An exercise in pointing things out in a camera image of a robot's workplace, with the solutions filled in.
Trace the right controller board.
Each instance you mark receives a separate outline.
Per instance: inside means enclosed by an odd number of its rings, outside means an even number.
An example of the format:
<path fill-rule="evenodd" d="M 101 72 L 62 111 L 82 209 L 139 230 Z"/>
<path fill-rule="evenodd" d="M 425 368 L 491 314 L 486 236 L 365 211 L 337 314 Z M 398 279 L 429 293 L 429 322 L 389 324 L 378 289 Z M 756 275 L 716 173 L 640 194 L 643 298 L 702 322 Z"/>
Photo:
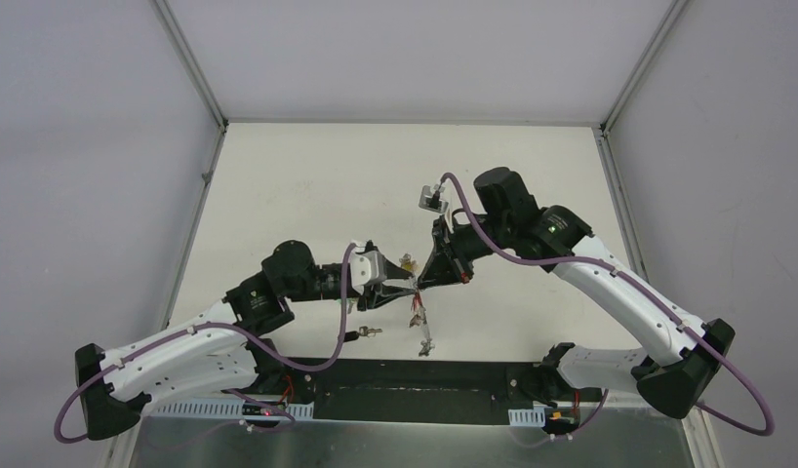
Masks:
<path fill-rule="evenodd" d="M 579 423 L 579 412 L 576 409 L 556 409 L 546 415 L 543 431 L 549 435 L 566 435 L 575 432 Z"/>

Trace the black tagged key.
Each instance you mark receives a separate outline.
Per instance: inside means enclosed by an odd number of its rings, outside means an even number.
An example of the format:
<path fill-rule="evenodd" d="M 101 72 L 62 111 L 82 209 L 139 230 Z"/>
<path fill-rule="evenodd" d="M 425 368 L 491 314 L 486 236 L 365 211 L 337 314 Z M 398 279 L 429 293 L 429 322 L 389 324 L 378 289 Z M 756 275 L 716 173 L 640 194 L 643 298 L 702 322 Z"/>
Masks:
<path fill-rule="evenodd" d="M 346 332 L 344 334 L 343 341 L 344 342 L 351 342 L 351 341 L 358 340 L 360 338 L 375 337 L 379 333 L 382 333 L 382 329 L 370 328 L 370 327 L 367 327 L 367 326 L 363 326 L 363 327 L 360 327 L 356 331 L 348 331 L 348 332 Z"/>

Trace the large keyring with keys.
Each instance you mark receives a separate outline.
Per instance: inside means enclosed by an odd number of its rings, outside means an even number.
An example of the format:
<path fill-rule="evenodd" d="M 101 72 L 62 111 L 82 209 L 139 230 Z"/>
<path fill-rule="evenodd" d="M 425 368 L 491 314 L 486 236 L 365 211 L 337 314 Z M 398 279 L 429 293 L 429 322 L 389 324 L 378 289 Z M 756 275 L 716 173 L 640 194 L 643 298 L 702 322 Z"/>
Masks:
<path fill-rule="evenodd" d="M 414 294 L 412 296 L 412 305 L 411 305 L 413 317 L 409 323 L 409 327 L 419 328 L 421 330 L 422 340 L 420 342 L 419 356 L 429 357 L 430 353 L 435 348 L 435 345 L 427 321 L 426 308 L 423 304 L 420 289 L 418 286 L 417 273 L 419 271 L 419 267 L 417 262 L 413 259 L 413 257 L 409 253 L 405 253 L 400 257 L 400 267 L 411 273 L 411 279 L 409 280 L 409 283 L 414 289 Z"/>

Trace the controller board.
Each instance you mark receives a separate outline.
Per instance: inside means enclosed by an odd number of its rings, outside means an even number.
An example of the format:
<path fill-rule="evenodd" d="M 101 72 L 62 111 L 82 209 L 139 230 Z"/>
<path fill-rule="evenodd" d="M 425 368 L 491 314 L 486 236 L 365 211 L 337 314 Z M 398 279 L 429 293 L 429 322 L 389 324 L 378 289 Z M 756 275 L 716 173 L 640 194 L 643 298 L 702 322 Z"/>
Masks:
<path fill-rule="evenodd" d="M 576 409 L 556 409 L 546 415 L 543 431 L 549 435 L 566 435 L 575 432 L 579 423 L 579 412 Z"/>
<path fill-rule="evenodd" d="M 246 401 L 242 406 L 242 415 L 245 417 L 284 417 L 286 414 L 286 405 L 283 403 Z"/>

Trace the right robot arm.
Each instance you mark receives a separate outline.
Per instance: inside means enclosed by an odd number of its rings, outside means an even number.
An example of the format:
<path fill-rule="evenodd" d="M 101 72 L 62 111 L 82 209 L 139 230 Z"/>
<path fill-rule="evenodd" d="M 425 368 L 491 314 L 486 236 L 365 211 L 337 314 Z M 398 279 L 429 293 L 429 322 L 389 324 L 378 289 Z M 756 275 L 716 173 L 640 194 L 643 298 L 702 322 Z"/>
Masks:
<path fill-rule="evenodd" d="M 466 284 L 474 260 L 504 250 L 514 251 L 516 263 L 538 260 L 545 272 L 591 298 L 640 346 L 598 350 L 559 343 L 531 372 L 534 399 L 552 406 L 576 389 L 619 390 L 639 395 L 666 416 L 686 417 L 720 369 L 716 357 L 729 350 L 734 329 L 678 309 L 615 258 L 574 212 L 539 206 L 509 168 L 480 174 L 474 188 L 484 211 L 470 214 L 466 224 L 454 221 L 441 185 L 422 189 L 420 207 L 439 216 L 419 287 Z"/>

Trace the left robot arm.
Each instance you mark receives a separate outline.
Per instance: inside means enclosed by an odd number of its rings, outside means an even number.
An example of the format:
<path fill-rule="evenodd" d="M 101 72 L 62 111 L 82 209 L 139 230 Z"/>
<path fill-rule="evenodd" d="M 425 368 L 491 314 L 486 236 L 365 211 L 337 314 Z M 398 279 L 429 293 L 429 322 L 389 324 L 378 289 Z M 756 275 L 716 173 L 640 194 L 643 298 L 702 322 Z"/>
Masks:
<path fill-rule="evenodd" d="M 130 430 L 163 405 L 199 393 L 253 387 L 271 394 L 286 370 L 316 373 L 332 366 L 348 333 L 343 313 L 336 346 L 324 362 L 306 365 L 285 357 L 265 335 L 295 319 L 291 303 L 332 300 L 345 312 L 356 299 L 358 309 L 369 310 L 415 291 L 414 273 L 372 242 L 349 244 L 340 263 L 318 264 L 307 244 L 285 241 L 258 273 L 186 322 L 114 349 L 95 343 L 79 348 L 77 389 L 56 418 L 56 437 L 71 443 L 62 423 L 74 403 L 86 425 L 78 439 L 101 441 Z"/>

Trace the left controller board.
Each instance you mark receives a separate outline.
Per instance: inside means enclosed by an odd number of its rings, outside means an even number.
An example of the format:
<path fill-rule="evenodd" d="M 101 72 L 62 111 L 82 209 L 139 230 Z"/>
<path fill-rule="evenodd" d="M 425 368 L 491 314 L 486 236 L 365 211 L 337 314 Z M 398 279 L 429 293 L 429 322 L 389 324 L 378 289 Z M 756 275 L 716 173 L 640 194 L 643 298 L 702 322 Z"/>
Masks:
<path fill-rule="evenodd" d="M 245 417 L 284 417 L 286 414 L 286 405 L 283 403 L 246 401 L 242 406 L 242 415 Z"/>

